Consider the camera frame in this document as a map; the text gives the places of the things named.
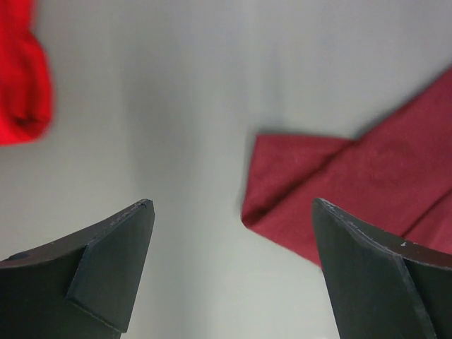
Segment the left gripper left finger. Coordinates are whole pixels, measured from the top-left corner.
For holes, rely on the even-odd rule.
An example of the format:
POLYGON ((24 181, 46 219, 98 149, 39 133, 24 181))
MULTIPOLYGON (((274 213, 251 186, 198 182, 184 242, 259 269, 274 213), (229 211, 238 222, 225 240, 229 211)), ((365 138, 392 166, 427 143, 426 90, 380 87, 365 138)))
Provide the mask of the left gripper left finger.
POLYGON ((120 338, 155 221, 143 199, 113 216, 1 261, 2 338, 120 338))

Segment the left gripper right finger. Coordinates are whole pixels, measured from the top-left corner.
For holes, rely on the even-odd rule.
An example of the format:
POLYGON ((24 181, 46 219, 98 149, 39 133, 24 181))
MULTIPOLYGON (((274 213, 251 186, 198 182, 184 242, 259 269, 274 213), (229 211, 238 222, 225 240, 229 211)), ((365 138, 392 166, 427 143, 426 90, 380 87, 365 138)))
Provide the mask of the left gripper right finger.
POLYGON ((312 222, 341 338, 450 338, 451 255, 317 198, 312 222))

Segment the dark red t-shirt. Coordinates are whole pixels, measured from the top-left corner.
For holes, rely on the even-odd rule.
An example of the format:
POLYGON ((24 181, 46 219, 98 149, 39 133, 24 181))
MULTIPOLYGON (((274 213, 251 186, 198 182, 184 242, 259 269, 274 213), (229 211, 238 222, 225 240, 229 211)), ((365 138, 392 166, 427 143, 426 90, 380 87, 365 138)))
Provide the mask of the dark red t-shirt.
POLYGON ((242 205, 244 226, 319 263, 311 222, 315 198, 450 253, 451 72, 355 140, 258 135, 242 205))

